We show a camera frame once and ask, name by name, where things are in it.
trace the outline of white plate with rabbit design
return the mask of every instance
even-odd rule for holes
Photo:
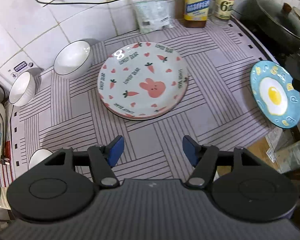
[[[148,120],[173,109],[188,84],[187,63],[174,50],[138,42],[117,50],[102,65],[98,92],[114,114]]]

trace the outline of white bowl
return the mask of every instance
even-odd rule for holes
[[[29,169],[48,158],[50,155],[52,155],[52,152],[47,149],[36,150],[29,161]]]
[[[86,41],[75,41],[59,52],[54,71],[66,79],[74,79],[87,72],[93,60],[92,48]]]
[[[14,106],[24,106],[29,103],[35,94],[35,82],[33,76],[23,72],[12,85],[9,101]]]

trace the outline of egg white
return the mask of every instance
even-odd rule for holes
[[[269,98],[269,88],[275,87],[277,91],[281,95],[281,102],[279,105],[274,104],[271,99]],[[263,80],[261,80],[259,85],[259,92],[262,100],[266,104],[268,111],[272,115],[283,115],[287,108],[288,108],[288,98],[286,93],[284,92],[284,89],[280,83],[272,78],[266,77]]]

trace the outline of plastic bag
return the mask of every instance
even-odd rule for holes
[[[142,34],[173,28],[167,1],[133,0],[133,5]]]

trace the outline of striped tablecloth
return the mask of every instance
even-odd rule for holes
[[[248,146],[269,131],[250,91],[254,63],[262,53],[234,21],[220,27],[211,21],[203,29],[175,28],[140,34],[132,31],[93,46],[90,70],[74,80],[63,80],[53,67],[35,77],[37,93],[11,116],[11,169],[0,166],[2,185],[28,170],[39,148],[56,151],[64,146],[86,150],[124,136],[125,150],[113,168],[124,178],[185,180],[192,166],[182,151],[189,134],[200,144],[221,150]],[[135,42],[160,42],[188,62],[189,86],[181,102],[169,113],[149,121],[128,121],[113,115],[101,103],[97,77],[107,56]],[[90,178],[88,167],[76,171]]]

